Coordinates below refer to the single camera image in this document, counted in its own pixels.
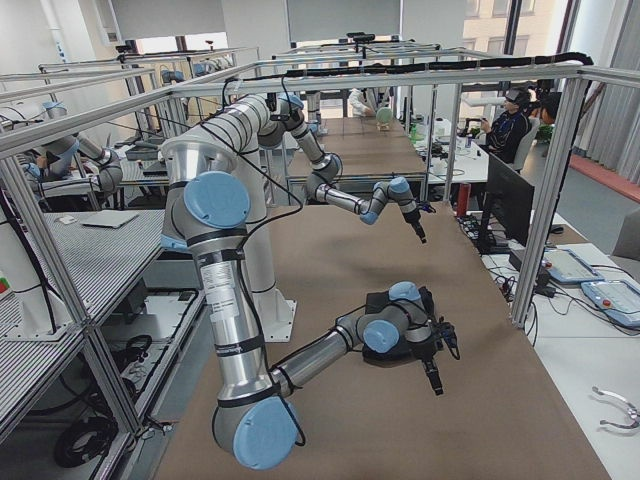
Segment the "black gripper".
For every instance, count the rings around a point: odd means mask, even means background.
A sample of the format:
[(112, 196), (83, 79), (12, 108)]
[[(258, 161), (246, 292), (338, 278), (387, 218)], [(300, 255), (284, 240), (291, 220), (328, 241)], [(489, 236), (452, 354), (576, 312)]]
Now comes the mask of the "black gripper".
[(436, 396), (444, 394), (442, 380), (434, 356), (442, 349), (442, 342), (437, 334), (418, 339), (407, 335), (407, 343), (414, 358), (422, 361), (422, 366), (429, 384)]
[(411, 227), (413, 228), (415, 234), (420, 239), (420, 242), (422, 244), (425, 244), (426, 233), (420, 223), (421, 215), (420, 215), (420, 209), (418, 208), (418, 206), (415, 203), (404, 205), (402, 207), (402, 215), (404, 220), (408, 224), (411, 224)]

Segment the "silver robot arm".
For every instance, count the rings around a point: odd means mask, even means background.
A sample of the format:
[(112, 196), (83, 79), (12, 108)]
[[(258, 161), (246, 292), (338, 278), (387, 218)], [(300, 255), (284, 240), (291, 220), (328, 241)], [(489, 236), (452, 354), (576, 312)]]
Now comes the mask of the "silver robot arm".
[(210, 308), (222, 386), (212, 417), (217, 445), (242, 466), (267, 470), (306, 442), (290, 396), (337, 359), (366, 346), (378, 354), (405, 342), (419, 359), (435, 392), (442, 389), (434, 357), (455, 336), (435, 316), (424, 288), (392, 285), (380, 310), (338, 317), (318, 339), (270, 364), (265, 315), (250, 288), (245, 247), (252, 206), (234, 164), (246, 158), (243, 144), (205, 130), (164, 144), (171, 165), (171, 198), (162, 241), (194, 258)]
[(422, 243), (426, 233), (421, 225), (421, 210), (415, 200), (409, 182), (403, 176), (389, 181), (379, 181), (368, 199), (349, 194), (335, 186), (342, 173), (343, 162), (339, 155), (325, 151), (305, 121), (302, 104), (289, 94), (269, 93), (265, 99), (269, 111), (269, 122), (260, 129), (260, 146), (274, 147), (288, 132), (302, 149), (310, 164), (310, 173), (305, 181), (305, 192), (309, 200), (339, 207), (356, 214), (367, 224), (374, 224), (386, 205), (398, 205), (404, 221), (413, 229)]

